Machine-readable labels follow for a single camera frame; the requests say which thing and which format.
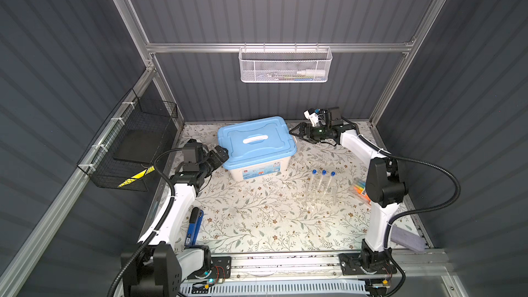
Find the blue-capped test tube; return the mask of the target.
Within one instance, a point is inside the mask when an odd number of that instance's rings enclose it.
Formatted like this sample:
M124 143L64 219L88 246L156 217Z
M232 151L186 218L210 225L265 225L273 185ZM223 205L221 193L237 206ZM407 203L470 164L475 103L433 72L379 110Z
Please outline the blue-capped test tube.
M320 181L319 181L319 185L318 185L318 191L319 192L323 192L324 182L326 180L326 177L327 177L327 171L323 169L321 171Z
M329 177L328 188L331 192L334 192L334 180L335 180L334 177L336 175L335 173L336 173L335 171L332 171Z
M315 192L316 192L316 180L317 180L317 177L318 177L318 171L316 169L313 169L312 170L312 178L311 178L311 182L310 182L310 185L309 185L310 195L314 195Z

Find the blue plastic bin lid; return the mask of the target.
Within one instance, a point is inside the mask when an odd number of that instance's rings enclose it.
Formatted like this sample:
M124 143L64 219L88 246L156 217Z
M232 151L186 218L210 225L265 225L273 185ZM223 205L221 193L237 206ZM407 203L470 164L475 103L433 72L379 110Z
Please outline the blue plastic bin lid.
M296 142L280 116L224 126L217 137L219 146L228 150L227 170L289 158L297 152Z

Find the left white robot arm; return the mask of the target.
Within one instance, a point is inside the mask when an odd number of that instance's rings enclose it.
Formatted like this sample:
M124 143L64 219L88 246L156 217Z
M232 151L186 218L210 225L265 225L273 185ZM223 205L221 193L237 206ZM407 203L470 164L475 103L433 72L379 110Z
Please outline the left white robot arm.
M122 253L121 269L108 296L114 296L119 286L124 296L181 296L180 286L190 275L208 275L212 271L209 247L190 246L180 253L174 247L189 208L206 178L228 160L228 150L221 146L210 150L195 139L178 150L184 159L171 177L158 162L173 151L159 154L152 162L169 194L150 227L139 238L137 248Z

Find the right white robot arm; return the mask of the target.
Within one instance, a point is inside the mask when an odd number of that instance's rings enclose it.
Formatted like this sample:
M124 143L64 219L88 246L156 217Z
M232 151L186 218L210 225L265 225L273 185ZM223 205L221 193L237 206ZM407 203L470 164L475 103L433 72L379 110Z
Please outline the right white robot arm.
M304 116L308 121L291 129L291 135L311 144L328 144L332 140L367 165L364 192L371 200L371 216L362 240L359 262L366 273L374 273L390 262L390 221L408 194L402 173L405 167L400 166L390 153L367 140L360 133L358 124L343 118L338 107L310 108Z

